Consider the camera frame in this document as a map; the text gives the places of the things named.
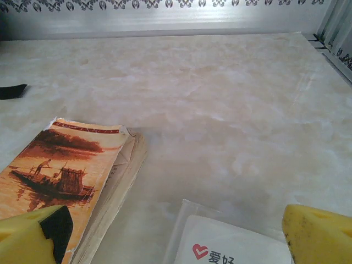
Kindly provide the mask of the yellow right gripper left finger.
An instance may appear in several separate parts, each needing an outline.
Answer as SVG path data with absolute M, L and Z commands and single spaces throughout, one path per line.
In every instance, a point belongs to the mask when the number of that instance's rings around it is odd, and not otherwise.
M 73 231 L 66 205 L 1 220 L 1 263 L 62 263 Z

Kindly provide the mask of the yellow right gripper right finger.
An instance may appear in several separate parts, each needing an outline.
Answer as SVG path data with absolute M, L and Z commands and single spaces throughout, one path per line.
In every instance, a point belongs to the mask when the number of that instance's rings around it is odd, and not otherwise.
M 288 205 L 282 230 L 294 263 L 351 263 L 351 217 Z

